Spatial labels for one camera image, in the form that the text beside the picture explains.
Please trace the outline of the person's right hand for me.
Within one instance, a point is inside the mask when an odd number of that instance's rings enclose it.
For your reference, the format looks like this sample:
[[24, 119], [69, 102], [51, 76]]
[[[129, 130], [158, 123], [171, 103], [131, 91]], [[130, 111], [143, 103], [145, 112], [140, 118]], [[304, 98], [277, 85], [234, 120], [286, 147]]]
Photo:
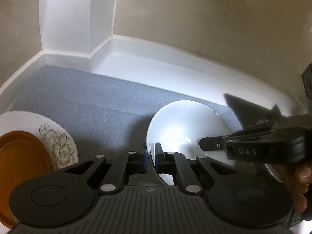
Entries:
[[285, 188], [293, 199], [293, 208], [300, 213], [306, 211], [308, 201], [304, 194], [311, 185], [311, 163], [297, 165], [275, 165]]

